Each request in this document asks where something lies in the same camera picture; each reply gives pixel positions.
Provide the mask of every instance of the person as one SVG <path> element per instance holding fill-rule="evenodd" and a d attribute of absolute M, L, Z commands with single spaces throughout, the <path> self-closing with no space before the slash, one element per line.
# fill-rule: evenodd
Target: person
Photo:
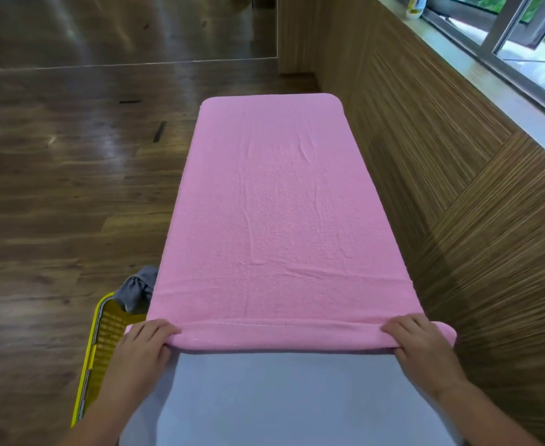
<path fill-rule="evenodd" d="M 542 446 L 469 382 L 452 347 L 425 315 L 397 316 L 381 329 L 399 344 L 395 355 L 405 375 L 471 445 Z M 163 319 L 135 324 L 114 350 L 97 400 L 60 446 L 115 445 L 165 369 L 171 354 L 165 341 L 179 332 Z"/>

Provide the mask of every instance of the white bottle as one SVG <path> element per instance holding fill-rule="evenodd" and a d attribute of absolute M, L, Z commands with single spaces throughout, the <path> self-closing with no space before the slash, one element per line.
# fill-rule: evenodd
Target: white bottle
<path fill-rule="evenodd" d="M 426 4 L 427 0 L 410 0 L 407 6 L 406 17 L 410 19 L 421 17 Z"/>

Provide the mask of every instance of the massage table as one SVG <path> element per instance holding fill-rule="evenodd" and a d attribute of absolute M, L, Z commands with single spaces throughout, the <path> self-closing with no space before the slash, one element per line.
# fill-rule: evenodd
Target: massage table
<path fill-rule="evenodd" d="M 158 444 L 451 444 L 386 353 L 397 344 L 381 325 L 411 312 L 422 308 L 340 101 L 210 98 L 147 315 L 181 328 L 168 341 L 183 353 L 134 419 L 154 411 Z M 411 442 L 423 426 L 439 438 Z"/>

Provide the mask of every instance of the wood-grain wall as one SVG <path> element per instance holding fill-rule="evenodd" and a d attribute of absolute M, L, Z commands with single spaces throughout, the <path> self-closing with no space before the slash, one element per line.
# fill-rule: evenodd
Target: wood-grain wall
<path fill-rule="evenodd" d="M 343 102 L 421 303 L 545 442 L 545 150 L 378 0 L 278 0 L 281 73 Z"/>

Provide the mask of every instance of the metal window frame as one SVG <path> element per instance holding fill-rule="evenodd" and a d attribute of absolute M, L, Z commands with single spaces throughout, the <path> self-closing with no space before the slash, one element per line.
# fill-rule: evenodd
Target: metal window frame
<path fill-rule="evenodd" d="M 460 0 L 429 0 L 428 7 L 438 14 L 452 17 L 483 31 L 489 31 L 499 16 L 479 6 L 473 6 Z M 517 24 L 510 39 L 534 49 L 541 43 L 544 36 L 545 0 L 543 0 L 543 3 L 529 22 L 519 22 Z"/>
<path fill-rule="evenodd" d="M 495 18 L 482 44 L 477 44 L 452 23 L 444 20 L 431 9 L 425 9 L 423 17 L 464 51 L 478 59 L 489 70 L 545 111 L 545 89 L 497 57 L 498 51 L 506 40 L 510 38 L 512 31 L 520 21 L 530 1 L 507 0 L 501 12 Z"/>

